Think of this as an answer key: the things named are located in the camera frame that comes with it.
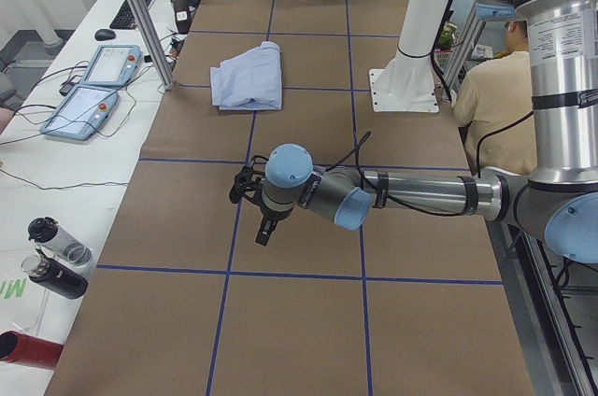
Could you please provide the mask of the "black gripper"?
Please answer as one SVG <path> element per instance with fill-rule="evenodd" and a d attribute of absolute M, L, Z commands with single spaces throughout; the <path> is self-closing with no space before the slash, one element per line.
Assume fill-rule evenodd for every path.
<path fill-rule="evenodd" d="M 258 232 L 256 234 L 255 242 L 261 246 L 266 247 L 278 223 L 286 219 L 290 215 L 290 211 L 276 211 L 267 206 L 264 206 L 261 208 L 261 213 L 263 217 Z"/>

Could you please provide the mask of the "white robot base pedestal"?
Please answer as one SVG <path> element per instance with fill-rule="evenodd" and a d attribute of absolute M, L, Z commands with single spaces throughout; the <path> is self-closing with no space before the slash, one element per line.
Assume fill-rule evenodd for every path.
<path fill-rule="evenodd" d="M 436 113 L 432 59 L 449 0 L 409 0 L 397 50 L 383 69 L 371 69 L 376 112 Z"/>

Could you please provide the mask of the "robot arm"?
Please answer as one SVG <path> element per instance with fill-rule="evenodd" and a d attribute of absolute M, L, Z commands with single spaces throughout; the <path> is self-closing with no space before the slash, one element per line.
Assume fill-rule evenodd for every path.
<path fill-rule="evenodd" d="M 301 146 L 273 150 L 251 176 L 265 245 L 302 207 L 356 230 L 373 208 L 480 215 L 560 256 L 597 260 L 597 0 L 477 0 L 482 20 L 522 23 L 526 51 L 471 69 L 453 110 L 470 177 L 316 166 Z"/>

